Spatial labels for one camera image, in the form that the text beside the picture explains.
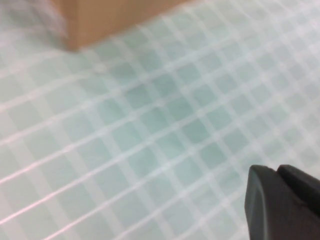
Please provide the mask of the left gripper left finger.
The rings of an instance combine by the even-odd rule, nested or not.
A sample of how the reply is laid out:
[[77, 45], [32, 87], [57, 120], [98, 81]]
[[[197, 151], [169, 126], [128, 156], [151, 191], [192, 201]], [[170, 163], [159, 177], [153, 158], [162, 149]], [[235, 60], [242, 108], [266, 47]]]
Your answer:
[[252, 165], [244, 210], [251, 240], [318, 240], [320, 215], [289, 188], [277, 170]]

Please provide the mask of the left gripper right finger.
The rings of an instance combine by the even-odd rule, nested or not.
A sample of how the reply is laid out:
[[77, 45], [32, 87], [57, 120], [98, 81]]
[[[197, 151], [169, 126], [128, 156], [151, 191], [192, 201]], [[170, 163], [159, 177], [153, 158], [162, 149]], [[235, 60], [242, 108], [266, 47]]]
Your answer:
[[280, 165], [276, 172], [314, 214], [320, 214], [319, 179], [288, 164]]

